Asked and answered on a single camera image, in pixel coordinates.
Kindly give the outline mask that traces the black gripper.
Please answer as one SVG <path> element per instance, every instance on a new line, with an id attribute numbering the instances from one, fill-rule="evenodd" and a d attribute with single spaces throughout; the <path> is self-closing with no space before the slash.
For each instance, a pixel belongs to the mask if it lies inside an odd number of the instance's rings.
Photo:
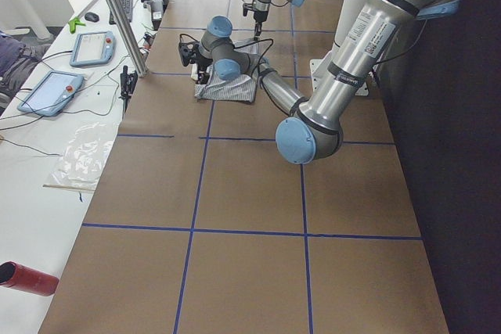
<path id="1" fill-rule="evenodd" d="M 195 64 L 197 67 L 197 84 L 204 83 L 204 72 L 211 65 L 211 57 L 199 41 L 178 43 L 178 52 L 183 66 Z"/>
<path id="2" fill-rule="evenodd" d="M 243 3 L 243 15 L 247 16 L 252 12 L 255 26 L 254 26 L 254 40 L 258 40 L 261 36 L 261 23 L 264 23 L 269 14 L 269 3 L 253 0 L 251 3 Z"/>

